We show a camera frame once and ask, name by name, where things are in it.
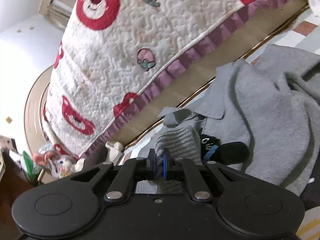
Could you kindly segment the dark wooden drawer cabinet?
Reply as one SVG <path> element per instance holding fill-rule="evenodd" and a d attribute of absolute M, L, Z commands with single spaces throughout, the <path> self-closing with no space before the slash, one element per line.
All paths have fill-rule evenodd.
<path fill-rule="evenodd" d="M 9 157 L 8 151 L 3 152 L 5 172 L 1 178 L 1 239 L 16 239 L 20 234 L 11 216 L 11 208 L 16 198 L 33 186 L 19 177 L 17 166 Z"/>

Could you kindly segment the folded dark brown garment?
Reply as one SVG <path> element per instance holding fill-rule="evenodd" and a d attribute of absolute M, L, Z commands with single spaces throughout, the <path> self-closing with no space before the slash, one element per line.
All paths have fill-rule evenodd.
<path fill-rule="evenodd" d="M 103 163 L 107 157 L 108 149 L 105 145 L 98 146 L 84 161 L 84 168 Z"/>

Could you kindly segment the white quilt with red bears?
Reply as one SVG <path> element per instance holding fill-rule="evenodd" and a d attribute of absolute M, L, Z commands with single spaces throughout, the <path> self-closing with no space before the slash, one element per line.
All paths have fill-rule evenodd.
<path fill-rule="evenodd" d="M 59 45 L 43 129 L 81 158 L 214 51 L 259 8 L 291 0 L 76 0 Z"/>

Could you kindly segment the beige mattress edge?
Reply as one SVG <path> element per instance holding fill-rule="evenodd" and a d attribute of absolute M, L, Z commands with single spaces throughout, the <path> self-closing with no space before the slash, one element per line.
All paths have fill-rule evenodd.
<path fill-rule="evenodd" d="M 216 69 L 247 55 L 278 30 L 288 26 L 307 0 L 260 0 L 240 9 L 191 51 L 170 65 L 125 110 L 116 122 L 111 140 L 128 145 L 149 131 L 164 107 L 188 103 L 190 97 L 216 76 Z"/>

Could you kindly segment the cream bedside cabinet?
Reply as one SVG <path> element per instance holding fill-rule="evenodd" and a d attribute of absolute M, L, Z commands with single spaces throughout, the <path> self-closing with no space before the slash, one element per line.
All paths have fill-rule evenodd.
<path fill-rule="evenodd" d="M 53 181 L 56 181 L 57 178 L 53 177 L 46 169 L 42 169 L 38 178 L 37 178 L 37 182 L 39 185 L 43 185 L 43 184 L 48 184 L 51 183 Z"/>

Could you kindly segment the folded cream garment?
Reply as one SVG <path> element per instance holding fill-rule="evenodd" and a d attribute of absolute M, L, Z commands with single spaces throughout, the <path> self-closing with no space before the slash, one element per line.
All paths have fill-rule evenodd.
<path fill-rule="evenodd" d="M 105 160 L 117 165 L 123 156 L 124 146 L 120 142 L 109 141 L 105 144 L 105 147 L 107 149 L 107 156 Z"/>

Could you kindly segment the grey bunny plush toy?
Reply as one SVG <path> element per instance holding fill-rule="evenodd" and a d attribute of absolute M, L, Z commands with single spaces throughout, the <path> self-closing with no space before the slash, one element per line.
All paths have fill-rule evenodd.
<path fill-rule="evenodd" d="M 54 178 L 64 178 L 84 168 L 85 158 L 68 154 L 59 144 L 48 143 L 33 154 L 36 165 L 50 171 Z"/>

